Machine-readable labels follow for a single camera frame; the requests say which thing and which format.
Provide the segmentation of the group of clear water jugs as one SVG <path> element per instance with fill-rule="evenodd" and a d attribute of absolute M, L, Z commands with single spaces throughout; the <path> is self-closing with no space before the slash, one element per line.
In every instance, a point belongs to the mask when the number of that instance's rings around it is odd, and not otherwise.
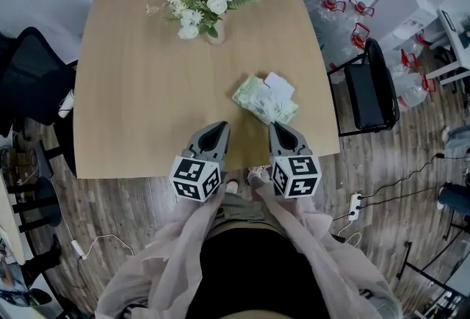
<path fill-rule="evenodd" d="M 358 0 L 317 0 L 309 15 L 320 39 L 327 71 L 364 52 L 365 42 L 370 37 L 373 7 Z M 428 81 L 417 72 L 417 58 L 423 47 L 413 39 L 415 36 L 396 49 L 382 51 L 402 112 L 421 104 L 430 91 Z M 344 72 L 340 71 L 332 75 L 331 81 L 338 84 L 344 78 Z"/>

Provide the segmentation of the person's torso black top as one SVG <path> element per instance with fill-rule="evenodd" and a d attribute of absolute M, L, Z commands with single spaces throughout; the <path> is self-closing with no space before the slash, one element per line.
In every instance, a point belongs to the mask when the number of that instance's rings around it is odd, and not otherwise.
<path fill-rule="evenodd" d="M 291 319 L 330 319 L 306 256 L 268 229 L 229 229 L 205 240 L 202 280 L 185 319 L 220 319 L 247 311 Z"/>

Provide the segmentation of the black tablet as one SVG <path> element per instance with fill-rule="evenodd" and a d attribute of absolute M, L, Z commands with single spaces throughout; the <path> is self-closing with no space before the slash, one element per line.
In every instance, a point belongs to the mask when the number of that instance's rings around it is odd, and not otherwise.
<path fill-rule="evenodd" d="M 444 19 L 446 20 L 446 22 L 449 26 L 449 29 L 452 30 L 453 32 L 456 32 L 455 26 L 452 22 L 452 19 L 449 16 L 449 14 L 447 12 L 445 12 L 444 10 L 442 10 L 441 12 L 442 12 L 442 15 L 444 16 Z"/>

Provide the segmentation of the white bottle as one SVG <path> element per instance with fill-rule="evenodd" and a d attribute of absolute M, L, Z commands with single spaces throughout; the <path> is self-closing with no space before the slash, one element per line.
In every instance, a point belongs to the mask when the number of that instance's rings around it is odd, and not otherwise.
<path fill-rule="evenodd" d="M 69 93 L 59 104 L 58 115 L 61 118 L 66 118 L 74 108 L 75 95 L 74 90 L 70 90 Z"/>

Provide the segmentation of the white wet wipe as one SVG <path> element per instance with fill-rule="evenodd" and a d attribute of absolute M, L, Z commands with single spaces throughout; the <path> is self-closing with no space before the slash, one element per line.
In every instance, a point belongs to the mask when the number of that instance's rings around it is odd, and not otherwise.
<path fill-rule="evenodd" d="M 270 89 L 262 87 L 256 89 L 250 97 L 253 113 L 265 124 L 289 122 L 297 111 L 297 105 L 290 99 L 273 93 Z"/>

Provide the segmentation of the black folding chair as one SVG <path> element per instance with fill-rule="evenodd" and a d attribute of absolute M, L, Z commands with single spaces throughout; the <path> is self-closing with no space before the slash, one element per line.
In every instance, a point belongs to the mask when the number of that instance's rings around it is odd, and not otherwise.
<path fill-rule="evenodd" d="M 328 84 L 337 72 L 344 72 L 355 130 L 339 137 L 378 133 L 394 128 L 400 119 L 397 94 L 378 42 L 368 38 L 364 52 L 327 72 Z"/>

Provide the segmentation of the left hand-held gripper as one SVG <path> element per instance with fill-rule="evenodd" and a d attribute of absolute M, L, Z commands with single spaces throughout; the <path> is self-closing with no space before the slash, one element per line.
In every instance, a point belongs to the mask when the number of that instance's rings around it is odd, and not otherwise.
<path fill-rule="evenodd" d="M 177 196 L 206 202 L 217 192 L 230 135 L 227 121 L 209 124 L 194 133 L 182 155 L 175 157 L 170 171 L 170 183 Z"/>

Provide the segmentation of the green wet wipe pack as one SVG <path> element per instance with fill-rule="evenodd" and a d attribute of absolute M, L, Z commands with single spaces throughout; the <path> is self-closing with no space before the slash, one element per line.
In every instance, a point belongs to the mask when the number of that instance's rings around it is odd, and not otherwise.
<path fill-rule="evenodd" d="M 254 114 L 253 113 L 253 105 L 250 103 L 250 97 L 253 94 L 253 92 L 256 89 L 260 88 L 260 87 L 262 87 L 266 90 L 270 89 L 273 93 L 277 94 L 278 96 L 282 96 L 283 98 L 287 98 L 287 99 L 290 99 L 292 101 L 292 95 L 294 94 L 294 88 L 284 78 L 280 77 L 279 75 L 275 74 L 274 72 L 270 72 L 266 79 L 261 79 L 261 78 L 258 78 L 257 76 L 250 75 L 240 85 L 240 87 L 236 90 L 236 92 L 232 95 L 232 99 L 240 107 L 242 107 L 243 109 L 248 110 L 249 112 Z M 296 114 L 298 114 L 298 112 L 299 112 L 299 107 L 297 105 L 297 111 L 291 117 L 291 119 L 293 119 L 293 117 L 296 116 Z"/>

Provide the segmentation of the white power strip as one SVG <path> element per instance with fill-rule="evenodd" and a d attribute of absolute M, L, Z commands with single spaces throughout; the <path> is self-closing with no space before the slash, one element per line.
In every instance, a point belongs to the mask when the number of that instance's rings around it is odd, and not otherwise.
<path fill-rule="evenodd" d="M 84 251 L 84 249 L 80 246 L 78 240 L 73 239 L 71 241 L 71 245 L 73 247 L 73 250 L 77 253 L 80 259 L 86 260 L 87 258 L 87 253 Z"/>
<path fill-rule="evenodd" d="M 350 196 L 350 205 L 347 219 L 349 221 L 355 221 L 358 218 L 358 213 L 361 208 L 361 194 L 353 193 Z"/>

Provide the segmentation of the round wooden table black base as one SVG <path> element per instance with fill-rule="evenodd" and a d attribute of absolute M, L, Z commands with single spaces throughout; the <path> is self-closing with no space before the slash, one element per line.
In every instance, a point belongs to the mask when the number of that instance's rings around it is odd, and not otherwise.
<path fill-rule="evenodd" d="M 10 200 L 16 194 L 29 192 L 34 193 L 31 201 L 13 204 Z M 39 210 L 39 219 L 22 224 L 17 222 L 18 216 L 34 209 Z M 0 174 L 0 237 L 18 264 L 23 265 L 26 262 L 21 234 L 46 225 L 57 227 L 61 221 L 59 199 L 49 179 L 40 177 L 32 184 L 7 186 Z"/>

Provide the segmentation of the pink vase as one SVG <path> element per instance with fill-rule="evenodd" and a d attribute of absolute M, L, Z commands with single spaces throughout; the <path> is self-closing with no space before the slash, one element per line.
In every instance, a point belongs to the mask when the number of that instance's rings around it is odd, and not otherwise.
<path fill-rule="evenodd" d="M 209 28 L 207 38 L 212 45 L 220 45 L 225 41 L 225 24 L 223 20 L 218 20 Z"/>

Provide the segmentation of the black mesh office chair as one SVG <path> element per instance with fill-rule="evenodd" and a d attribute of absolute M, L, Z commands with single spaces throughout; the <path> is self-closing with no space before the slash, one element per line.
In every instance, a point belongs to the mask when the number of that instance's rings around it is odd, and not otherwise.
<path fill-rule="evenodd" d="M 34 27 L 16 39 L 0 35 L 0 135 L 7 136 L 14 125 L 23 131 L 27 118 L 52 126 L 58 146 L 47 150 L 41 140 L 35 145 L 40 175 L 49 179 L 50 160 L 59 155 L 76 174 L 73 110 L 66 118 L 58 115 L 60 102 L 75 88 L 75 65 L 64 63 Z"/>

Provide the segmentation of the person's right forearm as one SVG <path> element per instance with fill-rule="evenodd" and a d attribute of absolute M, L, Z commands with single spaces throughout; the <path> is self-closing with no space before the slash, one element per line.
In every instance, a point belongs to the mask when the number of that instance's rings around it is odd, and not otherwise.
<path fill-rule="evenodd" d="M 359 248 L 340 243 L 329 232 L 332 217 L 315 209 L 303 211 L 276 198 L 273 183 L 250 179 L 314 273 L 330 319 L 402 319 L 402 307 L 382 273 Z"/>

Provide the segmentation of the black metal stand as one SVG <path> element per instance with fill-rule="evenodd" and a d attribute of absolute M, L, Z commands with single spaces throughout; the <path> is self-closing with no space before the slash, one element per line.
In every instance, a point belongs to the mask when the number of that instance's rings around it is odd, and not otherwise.
<path fill-rule="evenodd" d="M 440 258 L 452 246 L 452 244 L 458 239 L 458 237 L 462 233 L 470 234 L 470 215 L 466 215 L 463 218 L 463 221 L 464 221 L 463 225 L 453 223 L 453 216 L 451 216 L 451 221 L 449 222 L 449 226 L 447 228 L 447 233 L 443 236 L 443 239 L 447 240 L 447 238 L 450 234 L 450 230 L 452 228 L 457 229 L 458 233 L 423 268 L 418 268 L 418 267 L 416 267 L 415 265 L 413 265 L 412 263 L 410 263 L 408 261 L 409 255 L 410 255 L 410 252 L 411 252 L 411 247 L 412 247 L 413 243 L 411 241 L 406 241 L 405 244 L 404 244 L 404 246 L 405 246 L 405 255 L 404 255 L 400 270 L 396 275 L 396 278 L 398 280 L 400 280 L 402 278 L 403 273 L 405 272 L 405 269 L 409 268 L 412 271 L 418 273 L 421 277 L 428 280 L 433 285 L 435 285 L 437 287 L 440 287 L 445 292 L 450 292 L 451 294 L 459 296 L 461 298 L 467 298 L 468 294 L 462 293 L 459 290 L 456 290 L 455 288 L 450 287 L 448 284 L 440 282 L 439 280 L 437 280 L 436 278 L 432 277 L 431 275 L 429 275 L 428 273 L 425 272 L 428 267 L 430 267 L 438 258 Z"/>

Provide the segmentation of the person's legs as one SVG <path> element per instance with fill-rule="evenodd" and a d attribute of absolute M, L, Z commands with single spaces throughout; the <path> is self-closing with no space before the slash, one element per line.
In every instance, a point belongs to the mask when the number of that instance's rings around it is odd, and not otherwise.
<path fill-rule="evenodd" d="M 264 203 L 248 201 L 240 195 L 225 192 L 224 199 L 217 210 L 212 227 L 216 228 L 231 222 L 263 223 L 273 225 L 272 216 Z"/>

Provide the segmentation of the white desk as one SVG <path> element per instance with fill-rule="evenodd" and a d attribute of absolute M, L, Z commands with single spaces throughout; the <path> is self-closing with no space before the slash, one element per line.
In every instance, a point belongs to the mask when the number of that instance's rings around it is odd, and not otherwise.
<path fill-rule="evenodd" d="M 443 9 L 438 10 L 438 19 L 441 22 L 445 34 L 440 36 L 438 39 L 433 41 L 429 50 L 436 50 L 438 47 L 445 47 L 447 44 L 452 48 L 455 61 L 446 64 L 445 66 L 438 68 L 430 73 L 426 74 L 426 79 L 437 79 L 438 77 L 447 74 L 449 72 L 454 72 L 459 68 L 464 70 L 463 73 L 455 74 L 447 79 L 440 80 L 441 85 L 447 85 L 451 82 L 456 82 L 461 79 L 470 77 L 470 32 L 467 32 L 458 21 L 458 18 L 452 13 L 447 12 L 452 19 L 452 22 L 455 26 L 456 32 L 453 32 L 449 29 L 449 26 L 442 15 Z"/>

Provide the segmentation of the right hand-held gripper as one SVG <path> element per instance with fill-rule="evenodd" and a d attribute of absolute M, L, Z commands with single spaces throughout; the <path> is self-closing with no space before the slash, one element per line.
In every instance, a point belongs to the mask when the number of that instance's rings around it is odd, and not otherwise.
<path fill-rule="evenodd" d="M 275 194 L 284 198 L 313 196 L 322 172 L 305 137 L 284 123 L 274 122 L 269 126 L 269 140 Z"/>

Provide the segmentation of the person's left forearm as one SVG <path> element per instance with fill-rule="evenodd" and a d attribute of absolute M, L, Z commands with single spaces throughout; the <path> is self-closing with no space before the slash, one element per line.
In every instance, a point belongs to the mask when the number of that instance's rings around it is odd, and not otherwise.
<path fill-rule="evenodd" d="M 106 286 L 96 319 L 117 319 L 131 304 L 131 319 L 185 319 L 202 281 L 200 250 L 225 196 L 206 203 L 180 201 L 144 250 L 128 259 Z"/>

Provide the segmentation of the white water dispenser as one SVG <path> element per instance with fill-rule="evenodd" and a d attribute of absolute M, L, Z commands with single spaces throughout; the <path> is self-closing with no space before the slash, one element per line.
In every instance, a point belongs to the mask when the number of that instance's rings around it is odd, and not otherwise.
<path fill-rule="evenodd" d="M 382 51 L 396 49 L 438 17 L 428 0 L 376 0 L 372 7 L 369 36 Z"/>

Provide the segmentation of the person's right white shoe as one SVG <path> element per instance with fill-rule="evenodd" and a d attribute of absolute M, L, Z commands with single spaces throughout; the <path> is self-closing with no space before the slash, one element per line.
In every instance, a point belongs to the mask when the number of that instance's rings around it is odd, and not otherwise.
<path fill-rule="evenodd" d="M 265 167 L 262 166 L 256 166 L 256 167 L 250 167 L 247 169 L 247 184 L 251 186 L 251 181 L 252 179 L 261 179 L 263 176 L 263 172 L 265 170 Z"/>

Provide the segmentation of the light wooden table white legs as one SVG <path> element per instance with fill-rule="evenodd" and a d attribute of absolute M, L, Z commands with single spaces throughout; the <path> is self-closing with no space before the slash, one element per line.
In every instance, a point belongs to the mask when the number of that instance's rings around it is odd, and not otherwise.
<path fill-rule="evenodd" d="M 339 152 L 332 95 L 303 0 L 262 0 L 231 11 L 225 42 L 182 40 L 178 25 L 145 6 L 164 0 L 93 0 L 79 56 L 73 110 L 80 179 L 167 176 L 199 129 L 231 127 L 228 170 L 269 161 L 267 127 L 234 103 L 250 75 L 294 87 L 291 126 L 317 156 Z"/>

